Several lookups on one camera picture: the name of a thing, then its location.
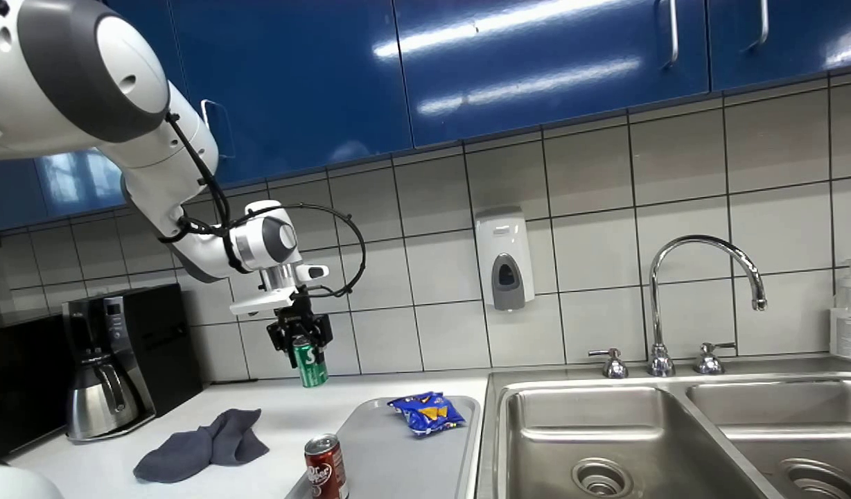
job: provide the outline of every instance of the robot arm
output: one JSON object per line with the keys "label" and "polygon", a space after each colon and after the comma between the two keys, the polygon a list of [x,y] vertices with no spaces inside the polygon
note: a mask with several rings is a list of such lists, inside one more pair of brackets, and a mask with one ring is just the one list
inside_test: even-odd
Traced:
{"label": "robot arm", "polygon": [[[277,310],[275,345],[331,341],[311,315],[292,218],[275,200],[229,219],[213,183],[220,147],[202,116],[167,82],[152,48],[99,0],[0,0],[0,159],[96,147],[126,181],[128,200],[196,281],[261,272],[264,294],[235,317]],[[191,222],[184,205],[211,188],[220,226]]]}

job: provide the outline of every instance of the double sink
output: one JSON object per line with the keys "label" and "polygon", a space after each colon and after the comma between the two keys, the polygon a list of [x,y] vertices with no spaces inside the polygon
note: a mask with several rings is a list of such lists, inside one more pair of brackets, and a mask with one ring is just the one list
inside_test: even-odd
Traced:
{"label": "double sink", "polygon": [[851,366],[493,380],[479,499],[851,499]]}

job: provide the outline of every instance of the dish towel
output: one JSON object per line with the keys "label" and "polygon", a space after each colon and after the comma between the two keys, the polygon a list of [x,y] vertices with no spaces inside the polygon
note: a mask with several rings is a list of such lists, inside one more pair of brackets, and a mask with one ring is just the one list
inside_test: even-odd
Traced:
{"label": "dish towel", "polygon": [[135,466],[141,482],[184,482],[211,464],[245,466],[267,455],[267,445],[252,432],[261,412],[224,412],[207,428],[175,432],[167,445],[145,455]]}

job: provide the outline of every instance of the soda can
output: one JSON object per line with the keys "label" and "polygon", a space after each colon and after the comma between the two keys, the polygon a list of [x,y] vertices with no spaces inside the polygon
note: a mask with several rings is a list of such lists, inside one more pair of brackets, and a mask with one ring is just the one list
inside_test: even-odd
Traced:
{"label": "soda can", "polygon": [[306,478],[315,499],[350,499],[340,441],[335,435],[308,441],[306,461]]}
{"label": "soda can", "polygon": [[297,374],[303,378],[306,388],[325,385],[331,380],[331,373],[325,370],[325,362],[320,362],[315,346],[306,340],[292,345]]}

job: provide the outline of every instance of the backsplash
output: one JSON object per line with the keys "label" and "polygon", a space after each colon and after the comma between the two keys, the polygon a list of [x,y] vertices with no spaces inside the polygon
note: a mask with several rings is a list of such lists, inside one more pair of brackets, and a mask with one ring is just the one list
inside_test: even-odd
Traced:
{"label": "backsplash", "polygon": [[[728,259],[683,248],[663,270],[674,358],[701,341],[737,356],[827,353],[835,270],[851,262],[851,76],[727,101],[429,151],[229,194],[346,212],[369,241],[369,272],[332,319],[332,374],[582,364],[618,346],[647,362],[648,263],[683,233],[741,244],[764,272],[769,310]],[[519,205],[539,301],[482,306],[475,213]],[[213,218],[207,204],[191,213]],[[292,212],[308,262],[340,287],[360,259],[331,218]],[[227,306],[257,279],[193,283],[132,212],[2,233],[0,315],[26,321],[65,302],[180,283],[211,380],[297,378],[267,321]]]}

